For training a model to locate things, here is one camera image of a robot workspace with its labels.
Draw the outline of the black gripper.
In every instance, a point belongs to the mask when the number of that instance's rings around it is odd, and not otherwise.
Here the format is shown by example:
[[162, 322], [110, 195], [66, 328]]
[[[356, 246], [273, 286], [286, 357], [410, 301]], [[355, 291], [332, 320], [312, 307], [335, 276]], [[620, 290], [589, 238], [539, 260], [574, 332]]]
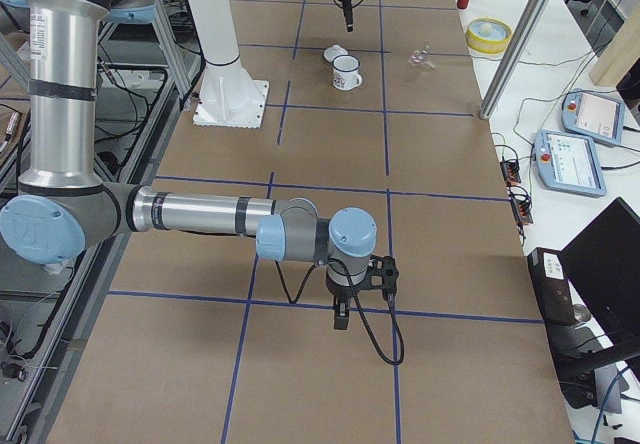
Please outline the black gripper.
[[347, 330], [350, 301], [359, 292], [359, 289], [356, 285], [340, 285], [332, 279], [327, 280], [327, 289], [333, 295], [334, 329]]
[[343, 10], [347, 31], [353, 32], [354, 31], [354, 20], [353, 20], [353, 10], [352, 10], [353, 0], [337, 0], [337, 1], [341, 9]]

